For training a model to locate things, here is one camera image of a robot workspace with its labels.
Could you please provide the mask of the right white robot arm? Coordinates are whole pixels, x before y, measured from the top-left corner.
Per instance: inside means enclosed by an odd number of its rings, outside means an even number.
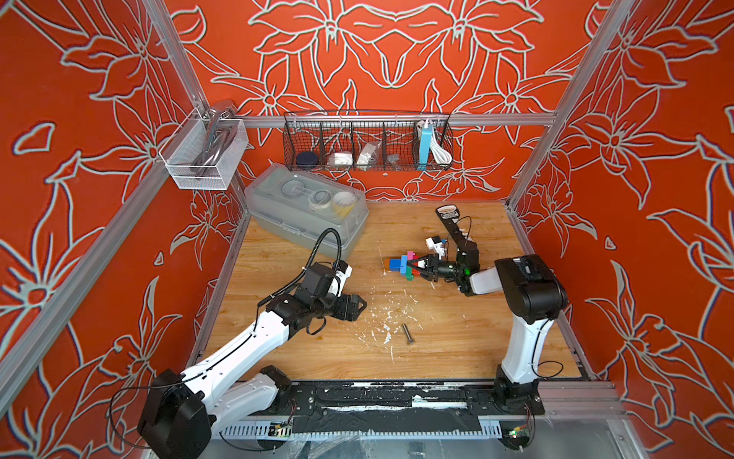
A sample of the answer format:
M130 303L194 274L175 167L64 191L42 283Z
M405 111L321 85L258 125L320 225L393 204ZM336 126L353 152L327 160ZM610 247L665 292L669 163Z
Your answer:
M543 345L552 325L569 304L566 290L537 254L501 258L483 270L474 241L457 245L456 259L445 257L437 237L426 240L432 254L408 260L406 267L422 278L445 279L466 296L501 292L513 315L510 344L497 368L493 397L499 404L534 399L542 379L539 366Z

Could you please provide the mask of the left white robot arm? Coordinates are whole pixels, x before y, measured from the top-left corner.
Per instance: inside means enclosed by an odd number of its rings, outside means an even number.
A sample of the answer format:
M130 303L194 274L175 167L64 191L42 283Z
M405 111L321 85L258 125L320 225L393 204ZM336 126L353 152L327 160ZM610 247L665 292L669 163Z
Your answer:
M271 351L309 330L316 319L356 321L367 303L343 289L352 268L345 261L315 264L259 302L261 313L244 332L180 373L164 371L147 388L137 432L159 458L197 458L212 436L271 407L291 381L270 365L240 377Z

